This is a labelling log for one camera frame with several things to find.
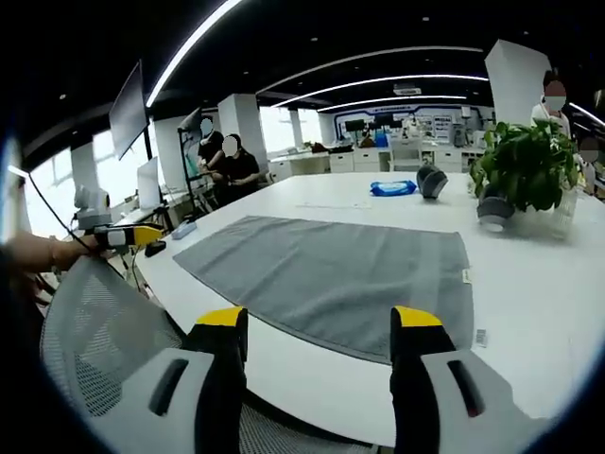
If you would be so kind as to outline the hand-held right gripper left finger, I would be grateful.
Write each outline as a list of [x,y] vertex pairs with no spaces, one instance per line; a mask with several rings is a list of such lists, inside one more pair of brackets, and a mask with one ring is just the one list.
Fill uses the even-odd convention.
[[247,387],[248,311],[198,318],[182,348],[134,372],[118,403],[90,425],[114,453],[236,453]]

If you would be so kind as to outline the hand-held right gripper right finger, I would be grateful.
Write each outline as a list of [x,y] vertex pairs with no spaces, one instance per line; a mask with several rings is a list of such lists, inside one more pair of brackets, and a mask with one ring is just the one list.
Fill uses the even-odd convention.
[[504,377],[457,349],[431,313],[392,308],[390,361],[397,453],[522,453],[549,429],[549,419],[514,403]]

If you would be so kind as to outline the person's left hand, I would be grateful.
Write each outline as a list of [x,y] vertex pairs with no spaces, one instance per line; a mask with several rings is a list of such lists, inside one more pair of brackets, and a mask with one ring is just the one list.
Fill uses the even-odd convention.
[[58,241],[54,245],[53,258],[55,266],[61,270],[68,270],[81,256],[94,255],[101,250],[94,236],[82,236],[71,241]]

